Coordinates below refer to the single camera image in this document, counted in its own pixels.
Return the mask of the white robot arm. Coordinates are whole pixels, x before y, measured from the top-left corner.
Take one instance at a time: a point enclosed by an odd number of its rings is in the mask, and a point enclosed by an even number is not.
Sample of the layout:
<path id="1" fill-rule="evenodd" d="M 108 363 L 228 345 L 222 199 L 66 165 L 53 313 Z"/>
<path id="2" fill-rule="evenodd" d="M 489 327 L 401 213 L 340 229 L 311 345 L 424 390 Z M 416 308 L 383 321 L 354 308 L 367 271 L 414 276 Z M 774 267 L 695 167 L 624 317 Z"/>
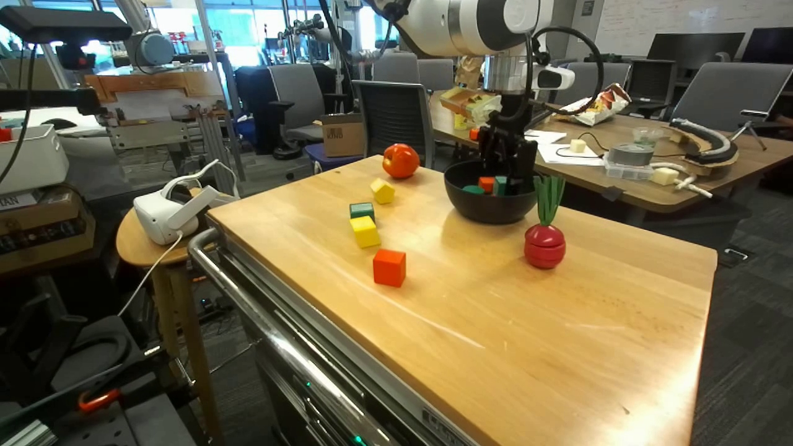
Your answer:
<path id="1" fill-rule="evenodd" d="M 458 179 L 489 177 L 513 196 L 533 188 L 537 146 L 522 132 L 533 118 L 533 62 L 553 0 L 367 0 L 420 57 L 506 57 L 517 52 L 515 87 L 498 87 L 499 110 L 477 130 L 477 156 L 455 162 Z"/>

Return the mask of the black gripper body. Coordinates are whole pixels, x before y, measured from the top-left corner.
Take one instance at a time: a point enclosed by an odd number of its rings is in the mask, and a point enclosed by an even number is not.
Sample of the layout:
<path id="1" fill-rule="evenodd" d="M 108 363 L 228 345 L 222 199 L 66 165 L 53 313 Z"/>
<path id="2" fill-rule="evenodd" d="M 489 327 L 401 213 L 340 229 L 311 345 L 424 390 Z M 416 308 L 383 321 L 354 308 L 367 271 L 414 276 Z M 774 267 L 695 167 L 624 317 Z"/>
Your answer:
<path id="1" fill-rule="evenodd" d="M 534 144 L 525 139 L 533 119 L 529 94 L 503 94 L 499 110 L 481 127 L 481 170 L 506 179 L 506 194 L 517 196 L 529 187 Z"/>

